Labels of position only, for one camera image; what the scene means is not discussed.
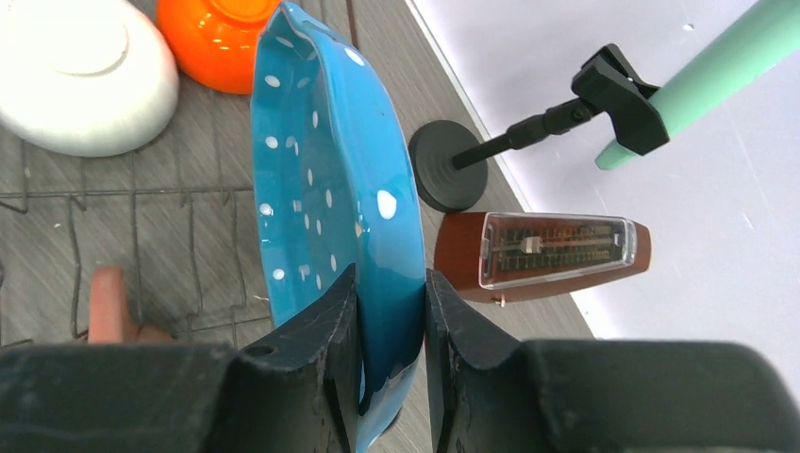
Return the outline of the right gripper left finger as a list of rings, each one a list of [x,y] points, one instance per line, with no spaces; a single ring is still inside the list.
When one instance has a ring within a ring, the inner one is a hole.
[[[259,341],[42,344],[1,355],[5,452],[352,452],[355,270]]]

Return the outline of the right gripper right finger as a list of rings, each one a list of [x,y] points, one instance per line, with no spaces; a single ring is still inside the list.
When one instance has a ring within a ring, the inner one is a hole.
[[[799,411],[775,369],[732,343],[527,340],[426,278],[438,452],[795,452]]]

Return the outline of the pink ceramic mug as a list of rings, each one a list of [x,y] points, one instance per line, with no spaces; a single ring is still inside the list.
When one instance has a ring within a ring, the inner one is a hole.
[[[166,331],[132,317],[124,270],[105,266],[92,274],[87,342],[89,344],[160,344],[175,339]]]

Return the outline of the blue dotted plate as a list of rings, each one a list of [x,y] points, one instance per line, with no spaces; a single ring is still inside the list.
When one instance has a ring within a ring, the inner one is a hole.
[[[355,269],[364,452],[401,409],[425,331],[424,234],[402,127],[366,58],[291,2],[258,38],[250,118],[274,324]]]

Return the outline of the black wire dish rack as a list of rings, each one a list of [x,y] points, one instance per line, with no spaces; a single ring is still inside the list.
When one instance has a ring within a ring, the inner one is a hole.
[[[2,344],[76,338],[105,265],[124,269],[134,318],[176,336],[243,346],[271,330],[247,96],[182,77],[168,128],[113,158],[2,132]]]

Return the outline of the orange bowl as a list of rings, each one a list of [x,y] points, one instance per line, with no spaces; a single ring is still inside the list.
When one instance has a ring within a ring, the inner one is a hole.
[[[275,0],[158,0],[156,26],[178,67],[218,92],[252,92],[256,45]]]

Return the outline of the white bowl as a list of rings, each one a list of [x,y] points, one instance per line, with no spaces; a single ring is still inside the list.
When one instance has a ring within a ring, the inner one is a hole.
[[[178,96],[172,52],[129,2],[2,2],[1,123],[26,142],[121,155],[166,128]]]

